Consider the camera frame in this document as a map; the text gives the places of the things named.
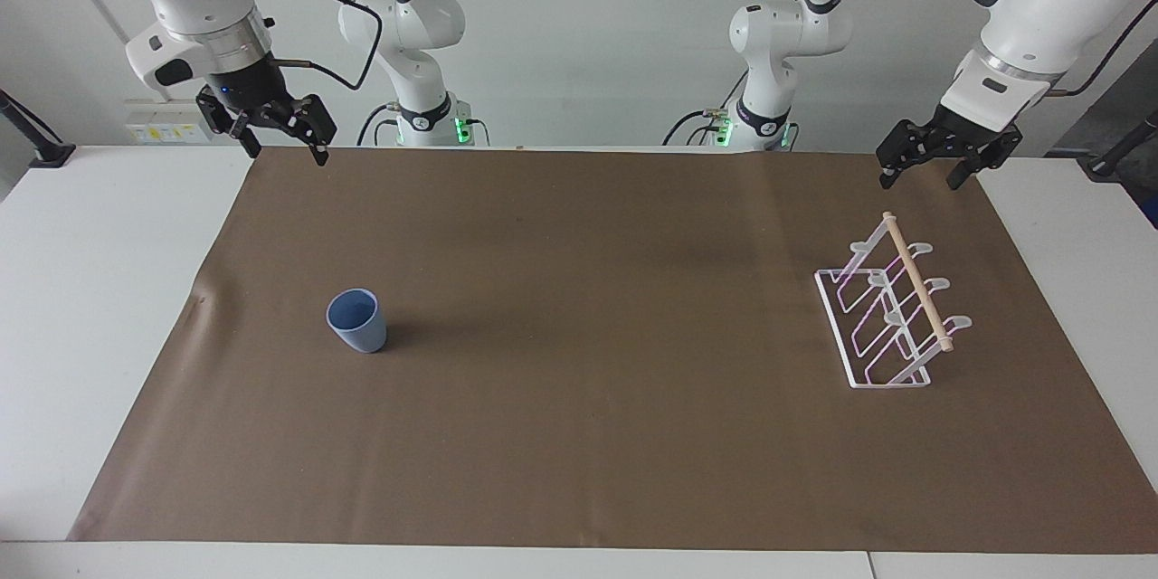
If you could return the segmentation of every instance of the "white table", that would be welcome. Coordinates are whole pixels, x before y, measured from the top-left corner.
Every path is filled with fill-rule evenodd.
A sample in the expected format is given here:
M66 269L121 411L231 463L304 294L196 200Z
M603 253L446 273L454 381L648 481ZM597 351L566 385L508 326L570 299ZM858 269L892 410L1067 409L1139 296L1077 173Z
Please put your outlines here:
M83 147L0 204L0 540L28 541L0 543L0 577L1158 577L1158 556L58 542L248 167L234 147ZM1158 486L1158 233L1071 162L1013 159L981 179Z

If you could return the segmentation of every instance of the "white wall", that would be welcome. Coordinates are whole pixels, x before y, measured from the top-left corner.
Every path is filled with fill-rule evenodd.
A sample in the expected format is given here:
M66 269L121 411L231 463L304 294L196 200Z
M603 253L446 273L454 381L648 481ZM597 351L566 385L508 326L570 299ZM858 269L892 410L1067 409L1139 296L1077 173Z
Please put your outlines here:
M334 2L257 1L278 19L278 56L309 57L347 76L359 71L362 54L340 38ZM435 56L449 88L471 102L497 141L638 146L658 142L688 110L723 100L743 71L728 46L728 20L736 7L761 0L460 1L467 36ZM856 20L849 50L796 64L800 149L872 151L899 118L925 120L987 15L969 0L845 2ZM6 88L37 104L65 138L125 142L122 102L155 97L133 79L120 52L124 35L153 22L148 2L0 0L0 13ZM1129 15L1092 44L1075 76L1090 71ZM1138 28L1086 96L1048 101L1027 113L1020 122L1024 153L1048 149L1156 36L1158 17ZM360 93L315 72L286 76L296 94L322 94L339 125L338 145L352 142L368 109L394 97L380 71ZM196 89L189 83L174 96L191 97ZM273 134L264 139L284 142Z

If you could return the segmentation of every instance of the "brown mat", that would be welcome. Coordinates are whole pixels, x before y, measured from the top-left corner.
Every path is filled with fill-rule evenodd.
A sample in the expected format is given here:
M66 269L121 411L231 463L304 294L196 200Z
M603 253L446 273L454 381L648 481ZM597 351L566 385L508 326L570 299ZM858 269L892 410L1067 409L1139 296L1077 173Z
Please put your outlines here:
M1153 489L945 167L308 159L252 167L71 540L1158 552ZM855 393L812 273L885 208L976 325L930 388ZM357 286L375 356L324 323Z

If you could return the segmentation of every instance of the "black pole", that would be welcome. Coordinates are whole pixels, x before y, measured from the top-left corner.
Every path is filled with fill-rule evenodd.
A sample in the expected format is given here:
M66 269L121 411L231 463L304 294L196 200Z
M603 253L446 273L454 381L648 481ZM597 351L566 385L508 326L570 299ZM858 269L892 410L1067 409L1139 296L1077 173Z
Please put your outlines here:
M1150 113L1149 118L1142 120L1141 125L1134 126L1130 133L1117 141L1106 154L1100 155L1090 162L1090 171L1098 176L1111 176L1117 168L1117 163L1126 159L1126 154L1137 149L1137 146L1145 142L1158 131L1158 110Z
M75 145L57 145L57 142L44 138L44 134L36 126L32 126L31 122L28 122L24 113L16 109L12 97L8 97L8 93L3 93L3 89L0 89L0 113L3 113L5 118L8 118L13 125L16 125L20 133L30 139L32 146L36 147L36 159L28 164L29 168L60 168L76 149Z

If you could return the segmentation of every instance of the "black stand base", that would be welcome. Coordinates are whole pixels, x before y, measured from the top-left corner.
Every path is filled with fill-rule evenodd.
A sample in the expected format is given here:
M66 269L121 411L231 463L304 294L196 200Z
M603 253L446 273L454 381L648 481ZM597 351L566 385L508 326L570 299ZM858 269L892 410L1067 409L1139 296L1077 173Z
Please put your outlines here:
M65 161L68 161L74 151L76 151L75 145L54 146L54 151L50 153L51 159L32 159L28 168L29 170L57 170L64 166Z

